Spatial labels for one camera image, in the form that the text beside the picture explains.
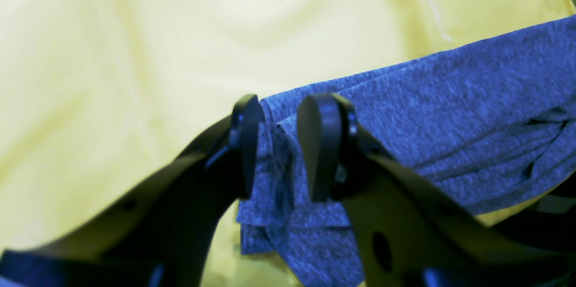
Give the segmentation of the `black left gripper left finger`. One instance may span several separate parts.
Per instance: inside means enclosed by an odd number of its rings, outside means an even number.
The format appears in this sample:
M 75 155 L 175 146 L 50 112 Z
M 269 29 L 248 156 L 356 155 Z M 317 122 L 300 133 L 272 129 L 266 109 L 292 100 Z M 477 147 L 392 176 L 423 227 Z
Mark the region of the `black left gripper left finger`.
M 257 95 L 198 135 L 169 164 L 71 232 L 1 256 L 3 287 L 198 287 L 212 238 L 252 194 Z

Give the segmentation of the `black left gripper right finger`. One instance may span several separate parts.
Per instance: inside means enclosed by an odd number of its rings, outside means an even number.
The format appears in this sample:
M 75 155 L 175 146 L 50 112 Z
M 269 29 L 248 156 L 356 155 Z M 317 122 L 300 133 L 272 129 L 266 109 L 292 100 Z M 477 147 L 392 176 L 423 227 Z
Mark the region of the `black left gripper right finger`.
M 498 234 L 393 160 L 345 98 L 304 98 L 297 135 L 310 199 L 344 207 L 368 287 L 567 287 L 574 279 L 567 252 Z

